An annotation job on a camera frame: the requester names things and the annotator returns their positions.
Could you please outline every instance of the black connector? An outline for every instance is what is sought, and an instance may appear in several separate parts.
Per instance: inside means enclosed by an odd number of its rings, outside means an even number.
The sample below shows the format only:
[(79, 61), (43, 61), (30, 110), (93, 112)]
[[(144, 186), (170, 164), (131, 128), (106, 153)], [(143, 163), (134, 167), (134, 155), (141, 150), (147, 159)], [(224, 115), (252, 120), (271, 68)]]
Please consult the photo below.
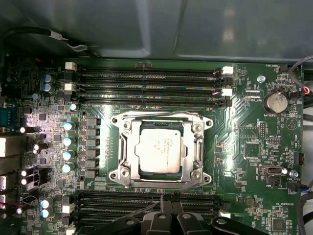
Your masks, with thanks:
[(286, 188), (290, 189), (292, 192), (301, 192), (302, 190), (308, 190), (309, 187), (299, 183), (287, 183)]
[(304, 91), (301, 92), (290, 92), (289, 93), (289, 98), (290, 99), (297, 99), (297, 98), (303, 98), (305, 97)]

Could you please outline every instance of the electrolytic capacitor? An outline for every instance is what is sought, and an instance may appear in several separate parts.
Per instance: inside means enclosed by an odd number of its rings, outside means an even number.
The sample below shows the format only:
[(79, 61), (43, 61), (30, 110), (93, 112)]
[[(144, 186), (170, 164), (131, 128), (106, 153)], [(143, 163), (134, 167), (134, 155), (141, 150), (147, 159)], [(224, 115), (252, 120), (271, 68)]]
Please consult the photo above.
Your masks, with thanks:
[(43, 85), (43, 90), (45, 92), (53, 93), (55, 91), (55, 87), (53, 85), (50, 85), (49, 83), (46, 83)]
[(76, 124), (74, 122), (66, 122), (63, 125), (66, 131), (74, 130), (76, 128)]
[(64, 140), (63, 140), (63, 144), (64, 144), (65, 146), (70, 146), (70, 145), (72, 145), (72, 144), (75, 144), (75, 142), (76, 142), (76, 140), (75, 140), (74, 137), (66, 137), (66, 138), (64, 138)]
[(73, 158), (74, 156), (75, 156), (75, 152), (73, 150), (69, 150), (69, 151), (63, 153), (63, 159), (65, 161), (68, 161), (69, 159)]
[(35, 129), (35, 127), (32, 127), (32, 126), (23, 126), (20, 128), (20, 132), (23, 134), (35, 133), (36, 129)]
[(47, 149), (48, 148), (48, 144), (47, 143), (37, 143), (34, 145), (34, 150), (40, 151), (43, 149)]
[(28, 185), (29, 183), (34, 181), (34, 177), (33, 176), (28, 176), (27, 178), (24, 178), (21, 180), (21, 184), (22, 185)]
[(21, 206), (21, 207), (18, 207), (18, 208), (16, 209), (16, 214), (23, 214), (25, 211), (27, 211), (28, 209), (30, 209), (30, 207), (31, 207), (31, 205), (28, 205), (28, 204), (23, 205), (23, 206)]
[(32, 174), (34, 174), (34, 170), (35, 170), (34, 168), (29, 168), (29, 169), (26, 169), (26, 170), (22, 170), (22, 171), (21, 171), (21, 175), (22, 175), (23, 177), (32, 175)]
[(47, 218), (50, 215), (52, 215), (53, 213), (53, 208), (52, 207), (48, 207), (47, 209), (43, 209), (40, 213), (42, 218)]
[(46, 82), (46, 83), (54, 83), (55, 79), (50, 74), (45, 74), (43, 76), (43, 81)]
[(62, 167), (62, 171), (64, 173), (69, 173), (71, 170), (74, 170), (74, 169), (75, 169), (74, 163), (68, 163)]
[(71, 109), (72, 111), (78, 111), (79, 110), (79, 105), (78, 104), (71, 104), (69, 106), (69, 109)]
[(41, 201), (40, 205), (43, 209), (47, 209), (48, 207), (52, 206), (53, 199), (52, 197), (47, 197), (43, 201)]

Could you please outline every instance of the white connector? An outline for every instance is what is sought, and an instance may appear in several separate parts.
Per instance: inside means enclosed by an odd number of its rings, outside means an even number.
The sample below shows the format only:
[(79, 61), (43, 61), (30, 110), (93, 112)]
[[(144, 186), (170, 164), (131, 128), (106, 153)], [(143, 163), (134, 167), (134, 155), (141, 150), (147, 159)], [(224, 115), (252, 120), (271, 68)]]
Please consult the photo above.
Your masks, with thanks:
[(65, 62), (65, 69), (66, 70), (76, 71), (77, 70), (77, 65), (74, 62)]
[(234, 68), (232, 66), (224, 66), (222, 68), (222, 74), (233, 74)]
[(232, 95), (233, 95), (233, 89), (231, 88), (222, 89), (222, 96), (232, 96)]
[(63, 204), (62, 213), (71, 214), (75, 208), (74, 204)]
[(75, 227), (71, 227), (71, 228), (68, 228), (67, 231), (66, 231), (66, 235), (73, 235), (76, 233), (76, 228)]
[(73, 83), (65, 83), (64, 84), (64, 91), (73, 92), (75, 90), (75, 85)]

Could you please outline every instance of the green circuit board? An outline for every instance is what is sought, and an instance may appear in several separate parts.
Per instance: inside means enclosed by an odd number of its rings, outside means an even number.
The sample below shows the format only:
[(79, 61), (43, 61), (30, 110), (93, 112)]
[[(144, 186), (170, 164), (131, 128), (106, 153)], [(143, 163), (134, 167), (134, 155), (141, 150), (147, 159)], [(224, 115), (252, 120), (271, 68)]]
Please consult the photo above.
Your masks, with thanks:
[[(140, 63), (149, 63), (153, 68), (172, 70), (214, 70), (225, 66), (232, 67), (233, 73), (228, 75), (233, 79), (233, 94), (231, 107), (205, 107), (184, 106), (188, 97), (179, 97), (180, 104), (166, 105), (156, 102), (153, 105), (132, 104), (103, 104), (81, 103), (79, 111), (71, 111), (63, 97), (58, 92), (64, 89), (64, 63), (72, 61), (82, 67), (88, 68), (135, 68)], [(49, 149), (37, 156), (27, 153), (23, 158), (23, 165), (39, 164), (54, 170), (51, 181), (41, 187), (42, 196), (55, 196), (56, 194), (72, 194), (76, 190), (102, 190), (102, 191), (135, 191), (135, 192), (173, 192), (172, 188), (125, 188), (123, 185), (112, 182), (108, 172), (115, 169), (118, 164), (118, 128), (110, 124), (112, 116), (127, 111), (190, 111), (210, 118), (214, 126), (204, 133), (204, 172), (212, 176), (212, 182), (203, 187), (195, 188), (189, 193), (216, 194), (227, 205), (223, 211), (231, 214), (231, 218), (258, 230), (273, 235), (297, 234), (296, 208), (299, 193), (295, 194), (286, 188), (288, 182), (301, 181), (301, 166), (295, 158), (302, 151), (302, 114), (303, 100), (293, 98), (288, 100), (287, 109), (280, 114), (270, 114), (263, 106), (265, 96), (275, 89), (286, 93), (296, 92), (300, 89), (289, 79), (287, 73), (278, 73), (278, 64), (249, 64), (249, 63), (223, 63), (199, 61), (164, 61), (164, 60), (126, 60), (126, 59), (66, 59), (51, 60), (51, 65), (36, 66), (32, 59), (12, 61), (9, 72), (17, 77), (13, 85), (21, 91), (18, 103), (22, 106), (32, 107), (32, 114), (24, 116), (18, 111), (19, 125), (23, 121), (31, 126), (40, 126), (46, 134), (45, 141)], [(56, 77), (55, 92), (41, 91), (42, 76), (50, 74)], [(257, 77), (263, 75), (266, 80), (259, 83)], [(299, 79), (303, 79), (303, 71), (298, 72)], [(193, 97), (202, 102), (203, 98)], [(45, 114), (45, 120), (39, 120), (39, 114)], [(76, 170), (69, 174), (62, 172), (65, 161), (62, 153), (65, 150), (62, 139), (67, 136), (81, 140), (82, 121), (87, 118), (100, 118), (99, 175), (95, 178), (86, 178), (80, 181), (85, 170), (80, 156), (84, 147), (78, 141), (69, 147), (77, 153), (72, 162)], [(72, 131), (63, 129), (64, 122), (72, 121), (77, 128)], [(270, 180), (261, 170), (260, 164), (274, 164), (288, 170), (296, 170), (299, 177), (291, 178), (284, 175)], [(61, 212), (61, 203), (55, 202), (54, 211)], [(64, 235), (64, 227), (60, 219), (53, 216), (40, 218), (40, 208), (32, 208), (23, 215), (22, 231), (45, 235)]]

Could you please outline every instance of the capacitor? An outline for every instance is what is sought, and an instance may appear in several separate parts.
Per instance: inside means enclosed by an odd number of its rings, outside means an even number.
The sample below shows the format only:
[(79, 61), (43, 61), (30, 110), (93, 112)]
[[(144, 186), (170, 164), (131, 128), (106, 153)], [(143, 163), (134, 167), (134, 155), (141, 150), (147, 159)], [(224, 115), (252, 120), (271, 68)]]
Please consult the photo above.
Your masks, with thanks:
[(28, 176), (27, 178), (23, 178), (21, 180), (21, 184), (22, 185), (28, 185), (29, 183), (34, 181), (34, 177), (33, 176)]
[(20, 206), (16, 209), (16, 214), (23, 214), (24, 212), (26, 212), (30, 208), (31, 208), (31, 205), (28, 205), (28, 204)]
[(52, 77), (50, 74), (45, 74), (43, 76), (43, 81), (46, 83), (54, 83), (55, 82), (55, 78)]
[(43, 85), (43, 90), (45, 92), (54, 93), (55, 87), (53, 85), (49, 84), (49, 83), (46, 83), (46, 84)]
[(47, 143), (37, 143), (34, 145), (34, 150), (40, 151), (43, 149), (47, 149), (48, 148), (48, 144)]
[(288, 108), (288, 94), (281, 90), (270, 92), (264, 97), (263, 107), (269, 114), (280, 114)]
[(52, 215), (53, 213), (53, 208), (52, 207), (48, 207), (47, 209), (43, 209), (40, 213), (42, 218), (47, 218), (49, 217), (49, 215)]
[(75, 144), (75, 142), (76, 142), (76, 140), (75, 140), (74, 137), (66, 137), (66, 138), (64, 138), (64, 140), (63, 140), (63, 144), (64, 144), (65, 146), (70, 146), (70, 145), (72, 145), (72, 144)]
[(34, 93), (32, 97), (33, 97), (33, 100), (39, 100), (40, 98), (40, 96), (37, 93)]
[(71, 170), (74, 170), (74, 169), (75, 169), (74, 163), (68, 163), (62, 167), (62, 171), (64, 173), (69, 173)]
[(76, 128), (76, 124), (74, 122), (66, 122), (63, 125), (66, 131), (74, 130)]
[(78, 111), (79, 110), (79, 105), (78, 104), (71, 104), (69, 106), (69, 109), (71, 109), (72, 111)]
[(43, 201), (41, 201), (40, 205), (43, 209), (47, 209), (48, 207), (52, 206), (53, 199), (52, 197), (47, 197)]
[(20, 128), (20, 132), (23, 134), (35, 133), (36, 129), (35, 129), (35, 127), (32, 127), (32, 126), (23, 126)]
[(32, 174), (34, 174), (34, 170), (35, 170), (35, 168), (29, 168), (29, 169), (26, 169), (26, 170), (22, 170), (22, 171), (21, 171), (21, 175), (22, 175), (23, 177), (32, 175)]
[(68, 161), (69, 159), (73, 158), (74, 156), (75, 156), (75, 152), (73, 150), (69, 150), (69, 151), (63, 153), (63, 159), (65, 161)]

